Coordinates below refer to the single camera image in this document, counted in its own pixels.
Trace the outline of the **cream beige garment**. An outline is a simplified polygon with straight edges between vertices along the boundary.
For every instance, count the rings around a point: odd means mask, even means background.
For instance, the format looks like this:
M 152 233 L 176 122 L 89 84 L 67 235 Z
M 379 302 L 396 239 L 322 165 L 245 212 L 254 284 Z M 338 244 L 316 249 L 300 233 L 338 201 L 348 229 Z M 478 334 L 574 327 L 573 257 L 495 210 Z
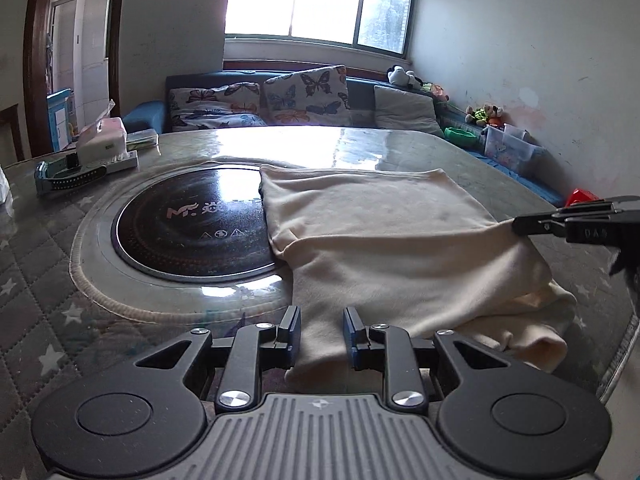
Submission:
M 509 222 L 497 221 L 442 170 L 377 172 L 266 165 L 262 203 L 273 253 L 302 311 L 302 393 L 376 391 L 347 361 L 343 312 L 413 337 L 451 328 L 545 372 L 564 360 L 575 297 Z

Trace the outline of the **red plastic stool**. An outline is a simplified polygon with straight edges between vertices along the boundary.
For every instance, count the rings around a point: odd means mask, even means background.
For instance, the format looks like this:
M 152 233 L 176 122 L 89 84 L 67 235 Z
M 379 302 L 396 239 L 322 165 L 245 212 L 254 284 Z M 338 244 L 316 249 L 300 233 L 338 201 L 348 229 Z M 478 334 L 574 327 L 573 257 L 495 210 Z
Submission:
M 573 192 L 567 197 L 565 206 L 570 207 L 576 204 L 591 203 L 596 200 L 599 200 L 599 197 L 590 191 L 583 188 L 574 188 Z

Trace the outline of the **clear plastic storage box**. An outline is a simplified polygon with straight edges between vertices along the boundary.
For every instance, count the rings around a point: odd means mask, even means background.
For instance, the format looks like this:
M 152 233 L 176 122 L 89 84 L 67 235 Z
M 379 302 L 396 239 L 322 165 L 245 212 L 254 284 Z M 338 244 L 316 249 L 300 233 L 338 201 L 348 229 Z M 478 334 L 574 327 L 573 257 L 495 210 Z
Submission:
M 516 172 L 521 177 L 531 177 L 541 161 L 544 149 L 518 136 L 488 126 L 485 129 L 484 154 L 499 165 Z

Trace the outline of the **black induction cooktop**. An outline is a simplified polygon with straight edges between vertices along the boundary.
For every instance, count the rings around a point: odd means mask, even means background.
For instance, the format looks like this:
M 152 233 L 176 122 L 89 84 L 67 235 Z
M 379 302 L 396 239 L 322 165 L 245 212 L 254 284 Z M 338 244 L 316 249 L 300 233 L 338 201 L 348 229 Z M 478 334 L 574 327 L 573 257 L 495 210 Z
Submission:
M 163 174 L 122 205 L 111 241 L 136 270 L 177 283 L 227 283 L 277 267 L 259 169 L 223 164 Z

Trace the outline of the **brown plush toys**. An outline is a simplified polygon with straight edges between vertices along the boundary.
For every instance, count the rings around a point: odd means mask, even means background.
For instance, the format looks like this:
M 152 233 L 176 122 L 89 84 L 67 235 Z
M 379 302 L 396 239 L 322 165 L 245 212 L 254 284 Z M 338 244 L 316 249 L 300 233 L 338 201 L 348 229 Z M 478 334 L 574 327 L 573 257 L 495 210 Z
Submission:
M 491 126 L 500 129 L 504 125 L 502 120 L 503 109 L 495 105 L 484 104 L 477 108 L 468 106 L 464 114 L 465 121 L 468 124 L 477 125 L 482 128 Z

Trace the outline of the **green plastic bowl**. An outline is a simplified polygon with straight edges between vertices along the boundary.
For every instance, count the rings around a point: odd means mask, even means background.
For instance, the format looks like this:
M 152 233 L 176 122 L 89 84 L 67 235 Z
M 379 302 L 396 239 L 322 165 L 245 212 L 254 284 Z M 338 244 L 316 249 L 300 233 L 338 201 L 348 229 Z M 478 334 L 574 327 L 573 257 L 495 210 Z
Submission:
M 444 137 L 448 142 L 464 150 L 475 148 L 480 138 L 476 132 L 454 127 L 446 127 Z

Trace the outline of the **colourful toys on sofa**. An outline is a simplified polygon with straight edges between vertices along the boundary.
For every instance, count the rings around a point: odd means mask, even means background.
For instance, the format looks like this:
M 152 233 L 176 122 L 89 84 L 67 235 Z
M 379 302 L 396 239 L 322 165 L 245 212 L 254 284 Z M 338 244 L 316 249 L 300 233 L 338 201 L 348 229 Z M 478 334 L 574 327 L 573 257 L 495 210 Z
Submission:
M 426 82 L 422 84 L 422 89 L 433 99 L 439 102 L 447 102 L 449 96 L 445 89 L 440 84 L 434 84 L 434 82 Z

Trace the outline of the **grey cushion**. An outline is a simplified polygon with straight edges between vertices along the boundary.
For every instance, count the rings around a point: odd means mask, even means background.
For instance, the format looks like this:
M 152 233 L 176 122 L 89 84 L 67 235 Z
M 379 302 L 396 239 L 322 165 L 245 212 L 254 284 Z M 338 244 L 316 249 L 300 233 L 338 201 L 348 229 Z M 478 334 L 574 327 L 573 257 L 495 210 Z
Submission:
M 442 138 L 433 100 L 426 94 L 374 87 L 374 120 L 378 128 L 413 130 Z

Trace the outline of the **panda plush toy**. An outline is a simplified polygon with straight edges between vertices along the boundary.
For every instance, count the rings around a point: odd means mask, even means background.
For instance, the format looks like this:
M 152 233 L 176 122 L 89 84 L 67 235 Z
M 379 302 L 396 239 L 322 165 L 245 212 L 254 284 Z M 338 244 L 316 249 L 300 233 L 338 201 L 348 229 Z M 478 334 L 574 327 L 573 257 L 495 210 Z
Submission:
M 419 90 L 423 86 L 423 81 L 412 70 L 405 70 L 400 65 L 395 65 L 387 70 L 387 79 L 392 86 L 397 88 Z

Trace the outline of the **flat butterfly pillow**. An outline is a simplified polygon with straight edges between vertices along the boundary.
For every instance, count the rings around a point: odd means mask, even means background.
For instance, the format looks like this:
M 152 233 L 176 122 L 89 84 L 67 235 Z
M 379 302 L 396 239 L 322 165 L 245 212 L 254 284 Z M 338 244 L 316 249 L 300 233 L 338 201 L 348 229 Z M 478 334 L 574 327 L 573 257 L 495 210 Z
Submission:
M 172 131 L 262 127 L 260 87 L 237 82 L 218 88 L 177 88 L 168 92 Z

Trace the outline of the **white tissue box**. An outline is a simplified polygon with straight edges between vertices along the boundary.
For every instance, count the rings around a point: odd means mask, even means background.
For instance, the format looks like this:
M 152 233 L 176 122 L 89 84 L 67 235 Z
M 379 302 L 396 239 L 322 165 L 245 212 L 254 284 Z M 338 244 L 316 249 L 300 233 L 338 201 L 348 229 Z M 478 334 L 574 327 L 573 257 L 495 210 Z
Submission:
M 110 116 L 114 106 L 115 102 L 109 100 L 96 121 L 79 133 L 76 154 L 81 166 L 103 162 L 126 153 L 127 131 L 122 118 Z

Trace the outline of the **upright butterfly pillow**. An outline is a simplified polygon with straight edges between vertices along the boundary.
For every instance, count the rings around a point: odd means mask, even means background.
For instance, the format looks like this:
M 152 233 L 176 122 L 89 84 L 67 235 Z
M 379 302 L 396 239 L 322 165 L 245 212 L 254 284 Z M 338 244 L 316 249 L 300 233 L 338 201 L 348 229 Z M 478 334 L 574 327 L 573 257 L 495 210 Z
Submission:
M 352 124 L 344 65 L 300 70 L 267 79 L 262 86 L 270 117 L 281 126 Z

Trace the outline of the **teal black wristband device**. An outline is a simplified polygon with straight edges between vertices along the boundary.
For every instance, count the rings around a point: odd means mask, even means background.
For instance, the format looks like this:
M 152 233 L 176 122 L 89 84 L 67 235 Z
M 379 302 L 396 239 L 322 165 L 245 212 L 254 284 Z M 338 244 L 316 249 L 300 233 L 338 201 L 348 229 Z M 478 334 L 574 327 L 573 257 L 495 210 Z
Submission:
M 34 171 L 36 193 L 38 196 L 45 196 L 82 188 L 106 175 L 105 166 L 81 166 L 78 155 L 72 153 L 53 162 L 38 162 Z

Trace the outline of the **blue white cabinet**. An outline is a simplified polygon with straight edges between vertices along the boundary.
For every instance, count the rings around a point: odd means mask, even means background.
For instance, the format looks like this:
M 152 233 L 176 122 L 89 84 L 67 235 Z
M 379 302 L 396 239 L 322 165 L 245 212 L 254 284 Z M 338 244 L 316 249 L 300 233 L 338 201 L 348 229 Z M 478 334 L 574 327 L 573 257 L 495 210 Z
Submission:
M 59 152 L 72 143 L 70 100 L 72 90 L 65 88 L 47 96 L 48 124 L 53 151 Z

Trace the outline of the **dark wooden door frame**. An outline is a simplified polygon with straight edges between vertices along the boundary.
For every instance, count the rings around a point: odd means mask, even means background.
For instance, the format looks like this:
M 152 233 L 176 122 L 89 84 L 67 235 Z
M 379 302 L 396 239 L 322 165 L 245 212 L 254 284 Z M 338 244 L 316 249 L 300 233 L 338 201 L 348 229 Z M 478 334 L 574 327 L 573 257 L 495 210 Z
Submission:
M 23 39 L 24 110 L 32 157 L 53 152 L 46 104 L 46 18 L 51 0 L 27 0 Z M 119 36 L 122 0 L 112 0 L 108 42 L 108 92 L 114 100 L 113 112 L 120 114 Z

